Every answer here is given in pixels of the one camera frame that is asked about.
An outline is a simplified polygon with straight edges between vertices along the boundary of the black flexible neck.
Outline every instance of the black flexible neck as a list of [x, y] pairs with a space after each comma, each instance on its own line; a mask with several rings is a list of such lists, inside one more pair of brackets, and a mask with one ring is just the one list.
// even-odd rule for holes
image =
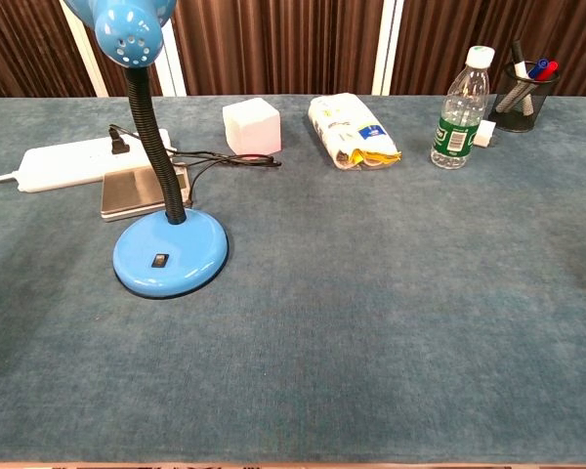
[[126, 68], [125, 72], [130, 110], [133, 113], [135, 126], [146, 150], [147, 158], [163, 191], [167, 220], [172, 225], [179, 225], [187, 219], [187, 215], [174, 166], [169, 160], [158, 133], [158, 124], [149, 93], [147, 68]]

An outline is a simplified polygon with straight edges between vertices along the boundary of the white cube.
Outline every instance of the white cube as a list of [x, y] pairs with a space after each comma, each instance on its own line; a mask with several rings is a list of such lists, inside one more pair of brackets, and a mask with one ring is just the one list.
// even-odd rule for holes
[[235, 154], [271, 154], [282, 149], [280, 113], [263, 98], [225, 106], [224, 125]]

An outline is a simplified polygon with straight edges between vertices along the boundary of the plastic bottle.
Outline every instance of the plastic bottle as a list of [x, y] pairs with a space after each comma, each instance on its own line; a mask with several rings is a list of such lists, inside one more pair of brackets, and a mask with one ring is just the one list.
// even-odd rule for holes
[[486, 111], [486, 70], [490, 67], [494, 55], [495, 51], [490, 47], [470, 48], [465, 69], [449, 87], [430, 152], [430, 158], [436, 166], [458, 169], [469, 159], [473, 139]]

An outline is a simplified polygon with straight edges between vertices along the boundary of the snack package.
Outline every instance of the snack package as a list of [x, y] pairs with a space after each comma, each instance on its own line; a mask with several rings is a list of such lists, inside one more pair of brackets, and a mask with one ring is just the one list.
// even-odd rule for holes
[[309, 119], [339, 169], [387, 168], [401, 160], [401, 151], [356, 95], [314, 98]]

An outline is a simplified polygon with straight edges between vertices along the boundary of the electrical outlet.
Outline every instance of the electrical outlet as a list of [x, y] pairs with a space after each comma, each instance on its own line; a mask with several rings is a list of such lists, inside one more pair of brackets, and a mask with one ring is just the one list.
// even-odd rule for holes
[[[160, 129], [166, 148], [171, 147], [167, 130]], [[104, 174], [148, 166], [146, 151], [139, 139], [122, 135], [130, 146], [126, 153], [113, 154], [110, 137], [29, 149], [15, 174], [18, 190], [41, 192], [101, 181]]]

